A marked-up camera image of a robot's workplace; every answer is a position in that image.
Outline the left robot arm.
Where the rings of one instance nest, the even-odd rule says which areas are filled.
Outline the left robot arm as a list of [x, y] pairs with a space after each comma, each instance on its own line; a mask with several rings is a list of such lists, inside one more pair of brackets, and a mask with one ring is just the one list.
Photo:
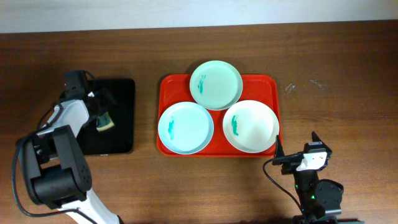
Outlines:
[[[35, 131], [16, 142], [12, 160], [12, 191], [18, 209], [28, 217], [67, 214], [77, 223], [122, 223], [92, 188], [92, 176], [76, 139], [81, 128], [95, 125], [103, 132], [114, 127], [108, 111], [116, 105], [109, 90], [94, 90], [95, 78], [86, 70], [64, 75], [66, 89], [41, 117]], [[28, 212], [17, 194], [16, 166], [20, 165], [27, 194], [47, 213]]]

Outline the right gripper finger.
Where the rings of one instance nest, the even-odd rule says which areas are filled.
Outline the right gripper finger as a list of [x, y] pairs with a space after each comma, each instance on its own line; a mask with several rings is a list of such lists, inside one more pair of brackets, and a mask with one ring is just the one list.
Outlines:
[[279, 135], [275, 137], [275, 158], [284, 157], [284, 150]]
[[320, 137], [316, 134], [315, 131], [312, 131], [312, 143], [317, 143], [317, 144], [323, 143], [323, 141], [320, 139]]

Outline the mint green plate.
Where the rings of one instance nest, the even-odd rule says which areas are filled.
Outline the mint green plate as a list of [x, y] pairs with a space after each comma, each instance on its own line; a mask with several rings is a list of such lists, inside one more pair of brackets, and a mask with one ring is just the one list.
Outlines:
[[211, 60], [193, 71], [189, 89], [199, 105], [214, 111], [225, 110], [240, 99], [243, 78], [231, 64]]

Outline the yellow green sponge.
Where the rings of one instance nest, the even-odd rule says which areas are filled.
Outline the yellow green sponge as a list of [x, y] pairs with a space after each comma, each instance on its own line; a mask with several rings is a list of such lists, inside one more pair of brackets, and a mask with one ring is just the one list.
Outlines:
[[103, 132], [114, 127], [114, 122], [108, 112], [98, 116], [96, 120], [96, 130]]

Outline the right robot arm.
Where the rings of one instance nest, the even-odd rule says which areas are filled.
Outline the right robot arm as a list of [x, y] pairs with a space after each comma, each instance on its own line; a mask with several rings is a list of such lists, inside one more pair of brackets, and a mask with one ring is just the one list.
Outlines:
[[279, 137], [275, 138], [275, 156], [272, 164], [281, 166], [281, 174], [292, 174], [298, 207], [301, 215], [293, 217], [293, 223], [336, 223], [341, 213], [344, 187], [330, 179], [320, 179], [318, 173], [327, 165], [332, 150], [312, 133], [312, 141], [304, 145], [303, 151], [285, 155]]

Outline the light blue plate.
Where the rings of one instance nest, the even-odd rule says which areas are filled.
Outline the light blue plate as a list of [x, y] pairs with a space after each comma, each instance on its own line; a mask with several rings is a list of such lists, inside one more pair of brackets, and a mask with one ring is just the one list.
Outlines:
[[200, 152], [210, 143], [215, 125], [204, 107], [183, 101], [161, 114], [157, 129], [161, 143], [168, 150], [189, 155]]

